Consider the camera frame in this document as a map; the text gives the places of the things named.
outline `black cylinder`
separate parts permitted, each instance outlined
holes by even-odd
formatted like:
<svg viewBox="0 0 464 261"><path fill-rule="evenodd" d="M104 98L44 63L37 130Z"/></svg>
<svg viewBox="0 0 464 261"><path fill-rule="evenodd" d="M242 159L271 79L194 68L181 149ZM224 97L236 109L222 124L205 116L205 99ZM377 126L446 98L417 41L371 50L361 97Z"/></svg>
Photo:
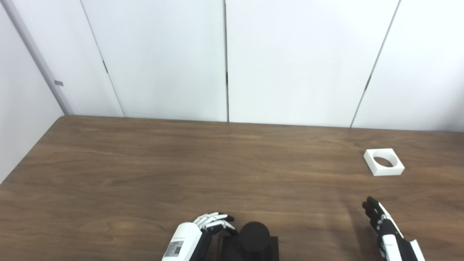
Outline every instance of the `black cylinder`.
<svg viewBox="0 0 464 261"><path fill-rule="evenodd" d="M267 227L260 222L250 222L240 230L241 255L245 261L271 260L271 235Z"/></svg>

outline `label sticker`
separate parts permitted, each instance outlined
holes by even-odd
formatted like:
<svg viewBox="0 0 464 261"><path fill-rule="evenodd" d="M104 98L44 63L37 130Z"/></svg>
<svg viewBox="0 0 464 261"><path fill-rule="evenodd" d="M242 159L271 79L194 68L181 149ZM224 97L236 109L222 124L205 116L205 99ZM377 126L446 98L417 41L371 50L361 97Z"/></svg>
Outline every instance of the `label sticker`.
<svg viewBox="0 0 464 261"><path fill-rule="evenodd" d="M169 243L169 246L166 249L166 253L164 253L164 256L179 256L180 249L182 248L183 244L184 241L172 241L171 243Z"/></svg>

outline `white block with hole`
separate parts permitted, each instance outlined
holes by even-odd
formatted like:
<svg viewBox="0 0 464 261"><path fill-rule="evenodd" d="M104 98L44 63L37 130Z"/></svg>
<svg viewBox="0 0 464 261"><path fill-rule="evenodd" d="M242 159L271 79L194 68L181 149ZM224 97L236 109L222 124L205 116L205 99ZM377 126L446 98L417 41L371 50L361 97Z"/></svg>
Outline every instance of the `white block with hole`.
<svg viewBox="0 0 464 261"><path fill-rule="evenodd" d="M380 157L388 160L392 166L386 167L377 163L374 157ZM371 172L374 176L394 176L401 175L405 169L403 163L393 151L393 149L371 149L366 150L364 153L364 159L366 160L367 165L371 169Z"/></svg>

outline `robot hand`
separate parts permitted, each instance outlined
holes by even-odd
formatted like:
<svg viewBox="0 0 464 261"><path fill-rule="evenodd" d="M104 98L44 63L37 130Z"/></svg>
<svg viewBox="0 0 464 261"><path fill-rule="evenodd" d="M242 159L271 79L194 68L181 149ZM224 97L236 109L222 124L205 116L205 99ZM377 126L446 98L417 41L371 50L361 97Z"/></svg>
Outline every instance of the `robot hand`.
<svg viewBox="0 0 464 261"><path fill-rule="evenodd" d="M377 245L386 261L425 261L416 240L407 241L387 210L373 197L362 203L371 226L377 233Z"/></svg>
<svg viewBox="0 0 464 261"><path fill-rule="evenodd" d="M200 261L205 257L212 235L222 230L238 235L229 223L234 218L227 214L214 212L199 216L193 222L180 224L169 243L162 261Z"/></svg>

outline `black base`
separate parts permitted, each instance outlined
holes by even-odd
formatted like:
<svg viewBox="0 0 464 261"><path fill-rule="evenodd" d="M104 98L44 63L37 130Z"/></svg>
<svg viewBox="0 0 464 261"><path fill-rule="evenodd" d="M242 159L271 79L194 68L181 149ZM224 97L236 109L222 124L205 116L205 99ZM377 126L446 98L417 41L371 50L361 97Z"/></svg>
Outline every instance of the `black base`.
<svg viewBox="0 0 464 261"><path fill-rule="evenodd" d="M276 236L271 236L269 247L271 251L270 259L258 259L256 261L279 261L279 241ZM242 251L239 236L223 237L221 261L248 261L242 257Z"/></svg>

